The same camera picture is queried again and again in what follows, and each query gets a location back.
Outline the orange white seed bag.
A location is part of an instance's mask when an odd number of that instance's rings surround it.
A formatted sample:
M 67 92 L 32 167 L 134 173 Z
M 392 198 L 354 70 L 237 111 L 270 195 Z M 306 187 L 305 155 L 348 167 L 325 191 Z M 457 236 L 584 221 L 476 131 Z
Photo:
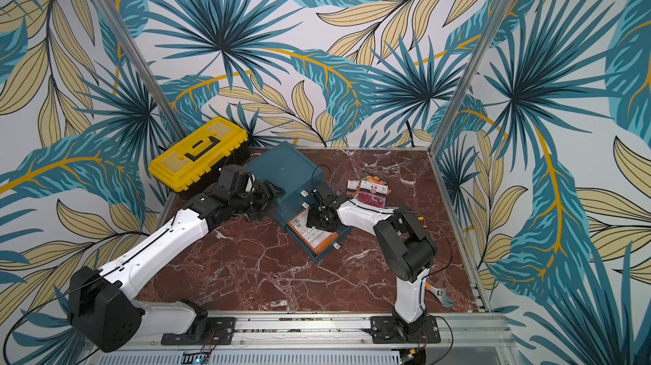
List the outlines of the orange white seed bag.
M 315 227 L 309 227 L 307 225 L 309 212 L 309 209 L 305 209 L 292 219 L 288 225 L 298 235 L 301 241 L 308 246 L 309 250 L 318 255 L 335 242 L 338 234 L 336 232 L 328 232 Z

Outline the orange fruit seed bag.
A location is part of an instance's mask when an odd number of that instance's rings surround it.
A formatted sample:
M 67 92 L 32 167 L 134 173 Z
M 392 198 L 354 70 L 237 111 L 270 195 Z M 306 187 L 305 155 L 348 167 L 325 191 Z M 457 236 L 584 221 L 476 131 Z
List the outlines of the orange fruit seed bag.
M 387 183 L 376 176 L 365 176 L 360 180 L 360 187 L 369 188 L 369 189 L 379 189 L 381 187 L 387 187 Z

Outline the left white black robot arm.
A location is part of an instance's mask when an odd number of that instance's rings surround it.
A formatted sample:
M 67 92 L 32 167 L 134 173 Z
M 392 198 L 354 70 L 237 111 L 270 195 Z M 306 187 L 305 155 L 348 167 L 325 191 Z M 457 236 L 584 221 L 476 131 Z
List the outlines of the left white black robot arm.
M 187 201 L 174 217 L 144 242 L 99 269 L 83 267 L 71 277 L 68 322 L 103 352 L 134 338 L 160 334 L 174 342 L 203 344 L 215 334 L 203 307 L 181 300 L 139 302 L 142 288 L 170 261 L 234 217 L 266 217 L 284 194 L 268 180 L 243 192 L 213 185 Z

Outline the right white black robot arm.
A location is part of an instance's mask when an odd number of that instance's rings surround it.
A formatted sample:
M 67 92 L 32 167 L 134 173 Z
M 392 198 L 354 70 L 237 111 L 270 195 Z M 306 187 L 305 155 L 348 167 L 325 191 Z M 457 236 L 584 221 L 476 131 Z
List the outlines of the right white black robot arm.
M 315 206 L 309 210 L 307 225 L 333 232 L 340 227 L 362 229 L 373 234 L 384 259 L 397 278 L 397 299 L 393 315 L 412 326 L 427 315 L 425 291 L 437 254 L 423 217 L 408 207 L 380 208 L 338 195 L 319 184 L 311 195 Z

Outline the teal bottom drawer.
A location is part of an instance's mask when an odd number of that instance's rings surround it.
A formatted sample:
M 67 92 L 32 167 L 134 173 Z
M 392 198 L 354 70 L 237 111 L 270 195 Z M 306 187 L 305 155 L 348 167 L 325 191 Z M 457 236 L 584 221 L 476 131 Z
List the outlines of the teal bottom drawer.
M 283 229 L 313 263 L 320 263 L 332 250 L 338 250 L 352 228 L 340 226 L 335 232 L 307 226 L 310 209 L 304 209 L 284 225 Z

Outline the teal three-drawer cabinet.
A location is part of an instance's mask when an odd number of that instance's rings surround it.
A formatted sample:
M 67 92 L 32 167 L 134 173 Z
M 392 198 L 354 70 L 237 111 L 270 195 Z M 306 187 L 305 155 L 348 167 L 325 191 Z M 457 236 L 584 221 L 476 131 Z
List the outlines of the teal three-drawer cabinet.
M 334 232 L 307 225 L 317 208 L 311 191 L 323 181 L 323 171 L 294 146 L 283 142 L 246 164 L 254 177 L 268 180 L 285 194 L 274 201 L 271 217 L 306 253 L 313 263 L 321 262 L 350 234 L 350 227 Z

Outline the orange flower seed bag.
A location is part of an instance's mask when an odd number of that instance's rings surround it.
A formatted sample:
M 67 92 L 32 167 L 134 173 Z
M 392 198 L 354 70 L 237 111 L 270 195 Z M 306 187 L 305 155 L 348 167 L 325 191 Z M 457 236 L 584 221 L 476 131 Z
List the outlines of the orange flower seed bag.
M 360 181 L 359 180 L 349 180 L 347 184 L 347 197 L 355 198 L 359 194 L 360 190 Z

